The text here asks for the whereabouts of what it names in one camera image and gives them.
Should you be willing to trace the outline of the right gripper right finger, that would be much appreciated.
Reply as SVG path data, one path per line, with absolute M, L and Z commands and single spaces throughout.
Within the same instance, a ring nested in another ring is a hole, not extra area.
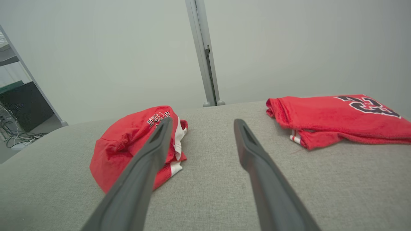
M 244 120 L 234 120 L 234 133 L 240 164 L 250 177 L 261 230 L 319 231 L 317 222 Z

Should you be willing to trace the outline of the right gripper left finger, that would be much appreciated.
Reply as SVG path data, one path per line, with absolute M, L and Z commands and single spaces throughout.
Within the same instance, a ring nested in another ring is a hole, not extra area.
M 166 161 L 173 119 L 163 119 L 89 217 L 83 231 L 142 231 L 158 171 Z

